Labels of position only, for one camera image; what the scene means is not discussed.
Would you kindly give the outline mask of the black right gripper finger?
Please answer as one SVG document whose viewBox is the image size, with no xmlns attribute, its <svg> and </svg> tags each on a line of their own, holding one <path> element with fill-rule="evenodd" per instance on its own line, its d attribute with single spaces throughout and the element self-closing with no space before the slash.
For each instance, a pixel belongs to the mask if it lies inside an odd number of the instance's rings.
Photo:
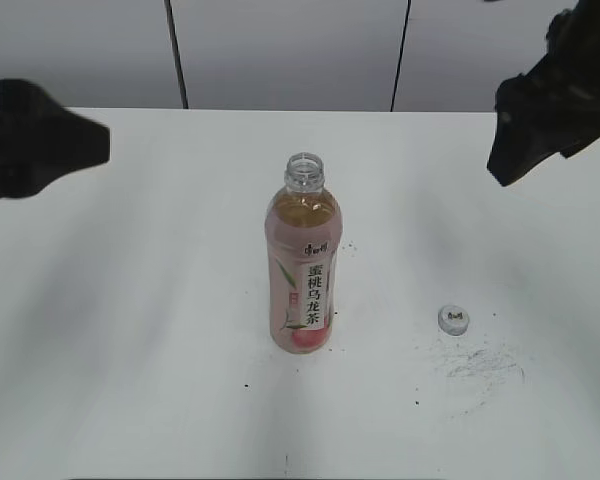
<svg viewBox="0 0 600 480">
<path fill-rule="evenodd" d="M 545 39 L 539 62 L 496 91 L 487 170 L 503 187 L 554 154 L 570 158 L 600 138 L 600 1 L 557 14 Z"/>
</svg>

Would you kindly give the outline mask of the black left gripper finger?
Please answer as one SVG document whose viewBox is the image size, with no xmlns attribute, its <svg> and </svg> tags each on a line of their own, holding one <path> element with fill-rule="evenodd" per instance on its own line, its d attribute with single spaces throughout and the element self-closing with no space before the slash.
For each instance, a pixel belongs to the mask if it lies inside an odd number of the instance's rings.
<svg viewBox="0 0 600 480">
<path fill-rule="evenodd" d="M 0 79 L 0 198 L 37 195 L 107 163 L 110 153 L 107 126 L 71 112 L 35 83 Z"/>
</svg>

